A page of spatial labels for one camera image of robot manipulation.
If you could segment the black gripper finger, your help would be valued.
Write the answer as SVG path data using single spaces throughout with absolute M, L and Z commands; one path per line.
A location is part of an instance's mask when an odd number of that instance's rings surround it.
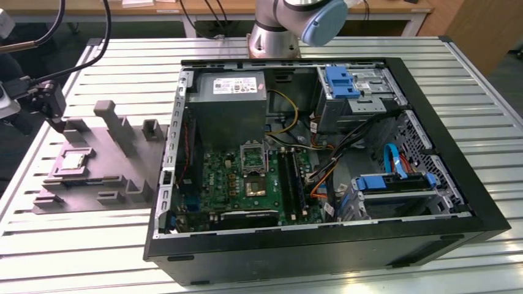
M 65 98 L 57 81 L 48 80 L 35 85 L 31 106 L 41 114 L 49 126 L 56 132 L 64 132 L 65 122 L 62 114 L 65 111 Z
M 7 116 L 7 124 L 22 134 L 29 135 L 33 127 L 23 113 L 14 113 Z

